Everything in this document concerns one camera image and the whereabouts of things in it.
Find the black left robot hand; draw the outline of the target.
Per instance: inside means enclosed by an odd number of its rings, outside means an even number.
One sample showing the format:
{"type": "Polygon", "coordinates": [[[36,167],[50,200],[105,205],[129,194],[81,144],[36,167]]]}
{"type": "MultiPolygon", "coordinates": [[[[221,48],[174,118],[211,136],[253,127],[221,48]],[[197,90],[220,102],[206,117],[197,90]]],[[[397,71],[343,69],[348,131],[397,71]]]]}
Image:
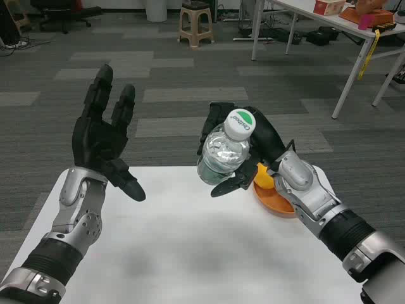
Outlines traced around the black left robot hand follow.
{"type": "Polygon", "coordinates": [[[128,141],[127,128],[135,106],[135,88],[127,84],[121,92],[111,115],[111,122],[103,120],[112,88],[113,69],[103,65],[90,85],[84,109],[75,123],[72,135],[74,164],[99,172],[115,187],[136,201],[144,201],[146,194],[121,159],[128,141]]]}

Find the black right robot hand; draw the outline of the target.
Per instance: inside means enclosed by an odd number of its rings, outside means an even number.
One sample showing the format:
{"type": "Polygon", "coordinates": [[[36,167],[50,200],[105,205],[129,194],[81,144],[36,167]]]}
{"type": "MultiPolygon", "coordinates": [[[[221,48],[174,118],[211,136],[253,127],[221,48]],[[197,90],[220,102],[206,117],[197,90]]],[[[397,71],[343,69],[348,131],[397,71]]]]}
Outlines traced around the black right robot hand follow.
{"type": "MultiPolygon", "coordinates": [[[[238,108],[234,103],[212,102],[209,105],[208,117],[202,128],[197,155],[201,155],[208,134],[222,124],[232,110],[238,108]]],[[[226,195],[239,188],[248,189],[258,172],[258,164],[277,169],[276,160],[287,150],[278,132],[264,114],[255,107],[245,106],[243,109],[253,114],[256,128],[251,135],[250,157],[235,171],[235,176],[217,185],[212,191],[213,198],[226,195]]]]}

